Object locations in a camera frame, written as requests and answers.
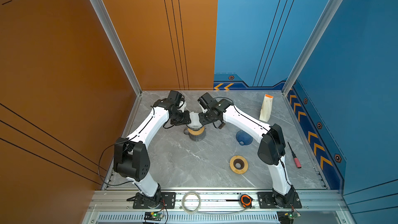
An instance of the blue wall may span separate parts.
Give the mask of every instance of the blue wall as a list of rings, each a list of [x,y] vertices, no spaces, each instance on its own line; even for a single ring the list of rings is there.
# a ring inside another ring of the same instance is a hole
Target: blue wall
[[[397,0],[343,0],[298,78],[346,159],[358,224],[398,219],[397,33]]]
[[[278,2],[218,0],[215,73],[250,87],[286,80],[328,0],[280,0],[277,9]]]

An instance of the robotic arm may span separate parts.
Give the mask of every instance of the robotic arm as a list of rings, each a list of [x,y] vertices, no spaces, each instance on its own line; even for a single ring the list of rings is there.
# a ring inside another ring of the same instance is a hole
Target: robotic arm
[[[294,187],[287,177],[285,162],[285,140],[281,127],[265,124],[240,111],[226,99],[215,100],[209,93],[198,99],[203,112],[199,121],[204,126],[221,121],[221,129],[226,122],[232,123],[250,134],[260,143],[257,155],[268,165],[273,182],[273,195],[276,205],[289,207],[295,196]],[[156,207],[160,202],[160,185],[149,173],[150,161],[147,147],[160,129],[170,119],[172,125],[191,123],[189,111],[184,111],[185,100],[177,91],[170,91],[166,99],[154,103],[153,109],[142,124],[127,138],[119,138],[115,143],[114,171],[132,181],[139,193],[134,197],[140,203]]]

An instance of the roll of tape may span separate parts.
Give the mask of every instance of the roll of tape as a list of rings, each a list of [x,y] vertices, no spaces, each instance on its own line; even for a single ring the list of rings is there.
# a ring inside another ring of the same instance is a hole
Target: roll of tape
[[[248,170],[249,164],[242,156],[233,156],[229,161],[231,170],[236,174],[243,174]]]

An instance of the hexagonal bolt decal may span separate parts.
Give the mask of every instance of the hexagonal bolt decal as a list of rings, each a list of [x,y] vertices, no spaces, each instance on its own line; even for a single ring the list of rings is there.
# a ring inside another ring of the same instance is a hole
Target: hexagonal bolt decal
[[[341,163],[341,156],[339,154],[334,155],[334,160],[338,163]]]

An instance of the red screwdriver handle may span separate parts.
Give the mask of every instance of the red screwdriver handle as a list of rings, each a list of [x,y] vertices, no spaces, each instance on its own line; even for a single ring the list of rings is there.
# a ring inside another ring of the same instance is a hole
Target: red screwdriver handle
[[[297,168],[300,169],[301,168],[301,164],[299,162],[299,159],[297,157],[295,157],[294,159],[295,159],[295,163],[296,163]]]

